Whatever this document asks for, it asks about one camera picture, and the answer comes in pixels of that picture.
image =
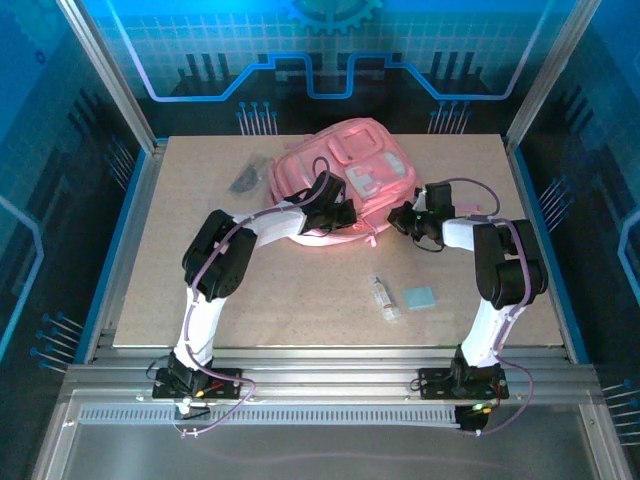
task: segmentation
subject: glass panel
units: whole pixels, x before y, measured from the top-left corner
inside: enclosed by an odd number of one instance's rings
[[[0,465],[29,478],[139,147],[56,3],[2,4]]]
[[[638,18],[638,2],[602,2],[521,145],[589,357],[604,386],[633,378],[635,388],[640,380]],[[629,407],[619,401],[623,405],[615,413],[627,413]],[[636,416],[627,419],[626,432],[637,430]]]
[[[276,133],[244,114],[288,134],[356,116],[504,133],[574,2],[85,3],[164,137]]]

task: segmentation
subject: blue sponge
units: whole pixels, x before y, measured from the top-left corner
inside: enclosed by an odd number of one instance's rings
[[[431,287],[410,288],[402,292],[404,303],[410,310],[432,307],[436,304]]]

